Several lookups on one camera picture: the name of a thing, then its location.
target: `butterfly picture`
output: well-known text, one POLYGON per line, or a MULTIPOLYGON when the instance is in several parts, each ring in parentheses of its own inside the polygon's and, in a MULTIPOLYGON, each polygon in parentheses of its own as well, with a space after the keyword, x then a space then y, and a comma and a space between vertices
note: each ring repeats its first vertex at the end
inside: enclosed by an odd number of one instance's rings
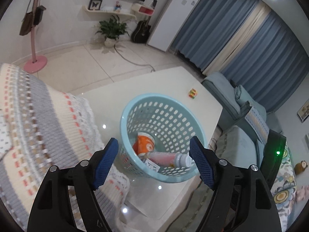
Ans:
POLYGON ((100 10, 102 0, 90 0, 88 10, 100 10))

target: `black acoustic guitar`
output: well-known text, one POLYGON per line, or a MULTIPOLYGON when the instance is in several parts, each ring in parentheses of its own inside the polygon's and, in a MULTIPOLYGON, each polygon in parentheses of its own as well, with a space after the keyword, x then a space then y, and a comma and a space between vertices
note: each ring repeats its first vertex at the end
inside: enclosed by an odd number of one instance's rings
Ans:
MULTIPOLYGON (((155 8, 156 5, 157 5, 157 0, 154 0, 152 2, 152 7, 155 8)), ((148 17, 148 19, 145 21, 139 21, 136 29, 131 35, 132 42, 138 43, 138 44, 144 44, 147 42, 150 36, 150 28, 151 28, 151 26, 149 25, 150 18, 151 17, 148 17)))

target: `metal screw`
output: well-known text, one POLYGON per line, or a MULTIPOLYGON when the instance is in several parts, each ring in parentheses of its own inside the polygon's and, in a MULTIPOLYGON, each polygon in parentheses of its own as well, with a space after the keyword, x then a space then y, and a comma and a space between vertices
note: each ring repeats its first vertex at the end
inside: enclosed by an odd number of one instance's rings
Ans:
POLYGON ((224 159, 219 160, 219 164, 222 166, 226 166, 228 164, 228 162, 224 159))
POLYGON ((88 166, 88 164, 89 164, 89 161, 87 161, 87 160, 83 160, 83 161, 80 163, 80 165, 81 165, 82 167, 86 167, 86 166, 88 166))
POLYGON ((49 169, 51 172, 54 172, 57 170, 57 167, 56 166, 51 166, 50 169, 49 169))
POLYGON ((252 165, 252 166, 251 166, 251 169, 252 169, 253 171, 259 170, 259 168, 258 168, 256 165, 252 165))

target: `laundry basket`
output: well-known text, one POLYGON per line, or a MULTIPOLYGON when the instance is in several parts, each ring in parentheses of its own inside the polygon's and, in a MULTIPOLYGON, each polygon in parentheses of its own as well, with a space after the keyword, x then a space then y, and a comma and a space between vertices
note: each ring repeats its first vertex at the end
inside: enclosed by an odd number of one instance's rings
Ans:
POLYGON ((146 167, 132 148, 140 131, 155 139, 154 150, 158 152, 187 154, 193 136, 197 136, 207 147, 200 123, 183 104, 155 93, 143 94, 131 100, 120 120, 122 146, 119 158, 127 172, 166 183, 186 181, 198 173, 194 162, 189 168, 161 167, 158 172, 146 167))

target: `striped blanket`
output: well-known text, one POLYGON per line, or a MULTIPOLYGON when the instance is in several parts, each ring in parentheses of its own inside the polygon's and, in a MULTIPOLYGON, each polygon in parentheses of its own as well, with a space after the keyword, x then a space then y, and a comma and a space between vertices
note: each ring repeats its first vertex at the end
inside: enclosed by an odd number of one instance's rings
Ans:
MULTIPOLYGON (((0 109, 10 149, 0 153, 0 198, 23 230, 50 166, 74 167, 104 148, 88 102, 47 86, 19 67, 0 64, 0 109)), ((129 180, 113 166, 95 192, 113 231, 131 231, 119 220, 129 180)), ((74 188, 69 189, 76 225, 84 230, 74 188)))

